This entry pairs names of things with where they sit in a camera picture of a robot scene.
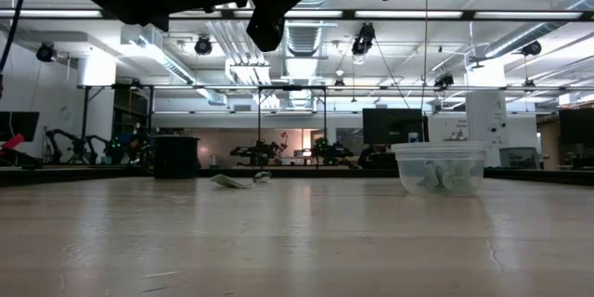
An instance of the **black trash can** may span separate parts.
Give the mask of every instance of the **black trash can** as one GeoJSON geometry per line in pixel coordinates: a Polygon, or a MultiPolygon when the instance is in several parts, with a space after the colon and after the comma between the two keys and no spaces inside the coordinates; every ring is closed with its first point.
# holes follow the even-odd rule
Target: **black trash can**
{"type": "Polygon", "coordinates": [[[190,136],[158,136],[155,138],[155,177],[189,179],[198,169],[198,141],[190,136]]]}

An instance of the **black monitor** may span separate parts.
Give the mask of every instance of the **black monitor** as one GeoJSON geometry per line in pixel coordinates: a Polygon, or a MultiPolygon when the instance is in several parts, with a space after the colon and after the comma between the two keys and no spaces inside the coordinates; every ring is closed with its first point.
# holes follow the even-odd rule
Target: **black monitor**
{"type": "Polygon", "coordinates": [[[21,134],[25,141],[35,139],[39,112],[0,112],[0,141],[8,141],[21,134]]]}
{"type": "Polygon", "coordinates": [[[563,144],[594,144],[594,109],[561,110],[559,121],[563,144]]]}
{"type": "Polygon", "coordinates": [[[408,143],[409,134],[423,139],[421,110],[413,109],[364,109],[363,141],[365,144],[408,143]]]}

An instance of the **clear plastic container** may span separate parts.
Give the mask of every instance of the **clear plastic container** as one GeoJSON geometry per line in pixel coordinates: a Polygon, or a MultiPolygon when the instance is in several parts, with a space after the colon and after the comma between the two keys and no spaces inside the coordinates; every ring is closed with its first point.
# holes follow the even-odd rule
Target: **clear plastic container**
{"type": "Polygon", "coordinates": [[[392,150],[400,179],[410,193],[470,196],[483,183],[485,143],[398,144],[392,150]]]}

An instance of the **table surface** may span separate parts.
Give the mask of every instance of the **table surface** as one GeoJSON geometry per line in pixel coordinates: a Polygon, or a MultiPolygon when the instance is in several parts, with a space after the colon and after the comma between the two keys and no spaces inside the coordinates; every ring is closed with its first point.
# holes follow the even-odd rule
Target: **table surface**
{"type": "Polygon", "coordinates": [[[5,296],[591,296],[594,188],[123,178],[0,188],[5,296]]]}

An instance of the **black cable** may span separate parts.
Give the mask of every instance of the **black cable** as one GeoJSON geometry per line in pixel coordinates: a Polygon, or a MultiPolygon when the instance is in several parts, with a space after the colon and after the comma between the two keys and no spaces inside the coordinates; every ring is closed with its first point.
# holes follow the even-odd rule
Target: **black cable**
{"type": "Polygon", "coordinates": [[[15,39],[15,34],[17,33],[17,25],[19,24],[20,11],[22,10],[22,4],[24,2],[25,0],[17,1],[17,5],[15,6],[15,14],[12,17],[12,24],[10,25],[10,31],[8,32],[4,52],[2,53],[2,59],[0,59],[0,98],[2,98],[2,91],[4,90],[4,87],[2,85],[4,67],[6,66],[6,62],[8,61],[8,53],[10,52],[10,47],[12,46],[12,42],[15,39]]]}

